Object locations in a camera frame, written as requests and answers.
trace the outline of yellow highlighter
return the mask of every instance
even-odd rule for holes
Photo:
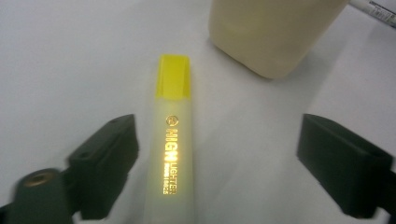
[[[145,224],[193,224],[189,58],[163,55],[149,156]]]

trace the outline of white table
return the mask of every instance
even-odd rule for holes
[[[271,81],[210,43],[209,9],[210,0],[2,1],[0,204],[21,177],[63,169],[105,122],[133,113],[139,159],[110,217],[86,223],[142,223],[158,59],[175,53],[191,58],[196,223],[384,223],[384,212],[344,216],[295,154],[312,113],[396,155],[396,30],[346,7],[294,72]]]

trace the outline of black plastic part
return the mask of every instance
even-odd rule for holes
[[[74,186],[70,189],[73,210],[79,210],[83,219],[107,217],[137,153],[133,115],[111,120],[82,144],[68,158],[65,172]]]
[[[390,216],[388,224],[396,224],[396,216]]]
[[[7,224],[72,224],[61,173],[46,169],[23,178],[14,203],[8,208]]]
[[[11,203],[4,205],[3,207],[0,207],[0,224],[6,223],[6,217],[10,206]]]
[[[304,115],[297,156],[352,217],[372,217],[392,157],[340,124]]]
[[[389,214],[396,215],[396,174],[391,171],[382,181],[378,206],[384,208]]]

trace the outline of highlighter cap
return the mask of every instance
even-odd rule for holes
[[[156,97],[167,100],[190,99],[190,85],[189,58],[183,55],[161,56]]]

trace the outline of white label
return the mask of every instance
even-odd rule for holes
[[[392,23],[392,21],[394,21],[396,17],[396,15],[393,12],[387,10],[386,8],[381,7],[379,4],[373,1],[370,1],[370,5],[367,8],[367,12],[370,15],[386,23]]]

